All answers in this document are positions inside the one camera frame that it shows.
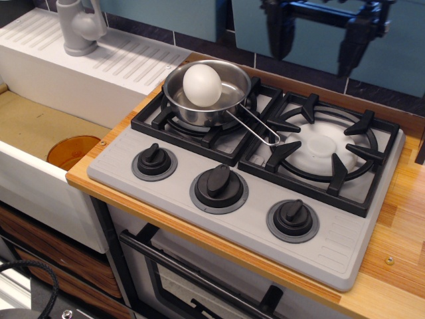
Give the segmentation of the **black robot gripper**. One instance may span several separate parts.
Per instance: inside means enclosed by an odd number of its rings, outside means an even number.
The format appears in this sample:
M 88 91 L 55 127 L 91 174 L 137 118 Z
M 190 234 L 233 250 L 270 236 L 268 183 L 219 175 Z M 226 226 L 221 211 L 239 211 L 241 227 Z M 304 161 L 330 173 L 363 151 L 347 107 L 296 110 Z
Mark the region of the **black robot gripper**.
M 262 1 L 260 8 L 267 16 L 270 51 L 283 60 L 292 50 L 296 19 L 304 19 L 344 28 L 345 37 L 339 47 L 339 78 L 348 78 L 357 68 L 377 33 L 386 33 L 389 12 L 395 1 L 363 1 L 357 11 L 326 7 L 310 1 Z

